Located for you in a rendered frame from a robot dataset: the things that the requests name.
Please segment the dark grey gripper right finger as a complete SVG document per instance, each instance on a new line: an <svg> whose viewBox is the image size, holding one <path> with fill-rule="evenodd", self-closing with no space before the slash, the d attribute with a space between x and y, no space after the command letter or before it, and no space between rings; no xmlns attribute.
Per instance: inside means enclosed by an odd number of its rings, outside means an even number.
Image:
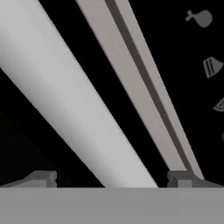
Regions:
<svg viewBox="0 0 224 224"><path fill-rule="evenodd" d="M222 185L198 178L190 171L169 171L168 187L175 188L222 188Z"/></svg>

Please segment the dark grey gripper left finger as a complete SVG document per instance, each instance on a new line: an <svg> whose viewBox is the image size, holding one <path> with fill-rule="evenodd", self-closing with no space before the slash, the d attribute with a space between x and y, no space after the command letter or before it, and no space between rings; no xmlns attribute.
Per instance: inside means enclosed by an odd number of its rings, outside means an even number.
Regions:
<svg viewBox="0 0 224 224"><path fill-rule="evenodd" d="M56 188L56 180L56 171L34 171L23 179L1 185L1 188Z"/></svg>

